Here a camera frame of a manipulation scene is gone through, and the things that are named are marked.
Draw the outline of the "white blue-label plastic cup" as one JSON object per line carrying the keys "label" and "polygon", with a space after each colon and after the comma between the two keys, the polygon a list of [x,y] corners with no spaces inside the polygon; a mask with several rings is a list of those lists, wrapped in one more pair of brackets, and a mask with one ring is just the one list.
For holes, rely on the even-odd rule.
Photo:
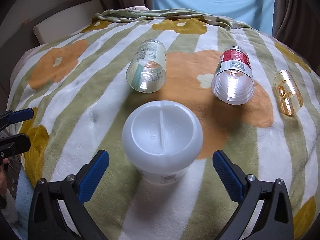
{"label": "white blue-label plastic cup", "polygon": [[155,184],[179,180],[196,160],[203,145],[199,119],[174,101],[145,103],[125,121],[122,145],[129,161]]}

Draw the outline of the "clear orange-print plastic cup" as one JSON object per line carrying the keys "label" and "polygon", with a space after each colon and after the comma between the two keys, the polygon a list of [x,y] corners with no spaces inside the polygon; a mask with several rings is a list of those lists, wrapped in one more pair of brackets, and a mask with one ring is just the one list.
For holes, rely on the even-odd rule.
{"label": "clear orange-print plastic cup", "polygon": [[282,69],[276,73],[273,80],[280,110],[286,115],[296,114],[302,107],[304,99],[288,70]]}

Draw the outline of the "clear red-label plastic cup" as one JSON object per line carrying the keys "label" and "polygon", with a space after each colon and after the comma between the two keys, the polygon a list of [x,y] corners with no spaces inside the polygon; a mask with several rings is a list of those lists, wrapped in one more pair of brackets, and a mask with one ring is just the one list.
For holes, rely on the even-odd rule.
{"label": "clear red-label plastic cup", "polygon": [[240,46],[228,46],[219,58],[212,79],[212,91],[221,101],[243,105],[254,94],[254,81],[249,57]]}

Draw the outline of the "clear green-label plastic cup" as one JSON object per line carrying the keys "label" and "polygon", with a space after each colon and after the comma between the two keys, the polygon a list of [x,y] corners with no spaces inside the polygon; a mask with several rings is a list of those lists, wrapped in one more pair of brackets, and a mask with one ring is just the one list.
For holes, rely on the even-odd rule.
{"label": "clear green-label plastic cup", "polygon": [[154,93],[165,84],[167,50],[155,39],[142,42],[126,71],[127,83],[141,93]]}

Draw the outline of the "light blue cartoon towel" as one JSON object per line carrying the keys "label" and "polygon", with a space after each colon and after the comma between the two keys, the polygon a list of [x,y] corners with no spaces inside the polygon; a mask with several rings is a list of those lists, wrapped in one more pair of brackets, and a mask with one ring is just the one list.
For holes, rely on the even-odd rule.
{"label": "light blue cartoon towel", "polygon": [[15,199],[15,222],[9,223],[13,231],[20,239],[28,239],[28,220],[31,200],[34,188],[27,177],[23,167],[20,169],[17,181],[16,199]]}

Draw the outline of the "white headboard cushion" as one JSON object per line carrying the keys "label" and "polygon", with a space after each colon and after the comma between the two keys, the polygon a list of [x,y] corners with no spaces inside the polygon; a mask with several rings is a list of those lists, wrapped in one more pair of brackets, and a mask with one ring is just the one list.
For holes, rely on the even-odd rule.
{"label": "white headboard cushion", "polygon": [[89,26],[95,13],[64,10],[35,25],[33,31],[40,44],[53,42]]}

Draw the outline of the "grey bed headboard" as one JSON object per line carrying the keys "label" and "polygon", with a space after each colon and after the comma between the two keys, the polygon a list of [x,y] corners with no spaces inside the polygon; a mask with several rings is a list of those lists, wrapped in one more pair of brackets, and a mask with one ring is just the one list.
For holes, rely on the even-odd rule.
{"label": "grey bed headboard", "polygon": [[17,0],[1,25],[1,89],[10,92],[10,77],[23,54],[39,45],[33,27],[64,5],[80,0]]}

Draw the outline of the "right brown curtain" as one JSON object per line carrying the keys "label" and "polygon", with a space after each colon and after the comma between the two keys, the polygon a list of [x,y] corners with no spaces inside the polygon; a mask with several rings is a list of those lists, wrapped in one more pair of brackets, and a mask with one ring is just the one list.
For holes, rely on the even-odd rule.
{"label": "right brown curtain", "polygon": [[306,0],[274,0],[272,36],[319,67],[319,18]]}

